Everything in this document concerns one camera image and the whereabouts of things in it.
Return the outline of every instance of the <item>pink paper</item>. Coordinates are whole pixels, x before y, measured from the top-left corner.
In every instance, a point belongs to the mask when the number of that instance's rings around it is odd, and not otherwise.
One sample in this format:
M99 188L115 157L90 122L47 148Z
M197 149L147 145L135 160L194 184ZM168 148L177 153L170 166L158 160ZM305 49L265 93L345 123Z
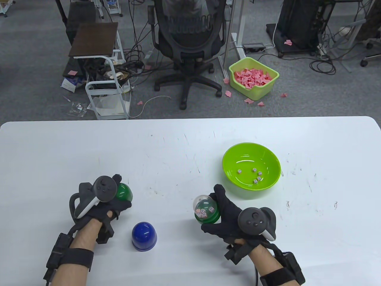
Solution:
M70 76L75 76L78 72L76 71L69 71L67 74Z
M248 104L252 104L252 103L254 103L254 100L251 100L250 98L246 98L246 99L244 100L244 102L246 102L246 103L248 103Z

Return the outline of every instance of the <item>caster wheel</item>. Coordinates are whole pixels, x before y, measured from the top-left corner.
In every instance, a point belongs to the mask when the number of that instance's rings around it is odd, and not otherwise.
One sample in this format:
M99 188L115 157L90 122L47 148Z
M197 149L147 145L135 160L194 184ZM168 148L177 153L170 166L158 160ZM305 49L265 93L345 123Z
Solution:
M367 65L368 65L368 61L365 59L360 62L360 66L362 67L366 67Z
M180 103L180 110L185 110L185 109L187 109L187 103L186 102Z

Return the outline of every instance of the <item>chair leg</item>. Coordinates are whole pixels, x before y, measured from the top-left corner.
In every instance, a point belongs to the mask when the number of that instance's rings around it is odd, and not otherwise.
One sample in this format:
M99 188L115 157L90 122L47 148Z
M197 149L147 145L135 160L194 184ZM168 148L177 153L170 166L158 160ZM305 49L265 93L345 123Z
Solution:
M155 91L160 90L160 85L161 84L168 84L172 82L182 82L185 80L185 76L182 74L170 74L168 76L163 76L162 78L159 78L155 80Z
M214 81L212 81L211 79L208 79L206 77L203 77L203 76L196 76L193 78L193 82L198 82L199 84L204 84L204 85L207 85L209 87L213 87L217 90L216 92L216 97L221 97L222 95L222 86Z
M180 102L180 110L187 109L187 100L189 89L191 88L192 79L187 77L184 81L184 86L182 88L181 102Z

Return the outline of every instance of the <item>hand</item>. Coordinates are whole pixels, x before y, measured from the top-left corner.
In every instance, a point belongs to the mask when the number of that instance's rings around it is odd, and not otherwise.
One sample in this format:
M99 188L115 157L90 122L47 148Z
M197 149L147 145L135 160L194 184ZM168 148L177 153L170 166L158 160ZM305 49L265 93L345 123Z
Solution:
M262 235L248 235L240 229L238 226L238 216L242 210L226 197L225 189L222 185L215 185L214 193L211 193L209 196L217 202L221 214L221 223L202 224L201 229L204 232L217 235L228 243L230 243L230 241L233 242L234 239L234 243L238 244L247 242L253 248L260 245L261 242L267 242Z

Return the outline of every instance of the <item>yellow-green basket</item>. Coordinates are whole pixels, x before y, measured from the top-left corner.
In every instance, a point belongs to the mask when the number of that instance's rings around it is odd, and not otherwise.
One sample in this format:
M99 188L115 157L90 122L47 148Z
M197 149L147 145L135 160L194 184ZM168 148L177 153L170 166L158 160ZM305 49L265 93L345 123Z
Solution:
M234 72L240 72L243 69L261 69L263 70L264 74L268 72L272 80L266 83L265 85L262 85L262 86L255 85L252 87L252 89L247 89L242 84L238 83L234 78ZM252 100L258 100L264 97L266 94L268 94L272 90L272 87L276 79L279 77L279 73L277 71L249 57L240 59L235 64L232 64L231 66L229 66L229 71L230 71L230 86L238 90L240 93L243 93L244 95L246 95L248 98Z

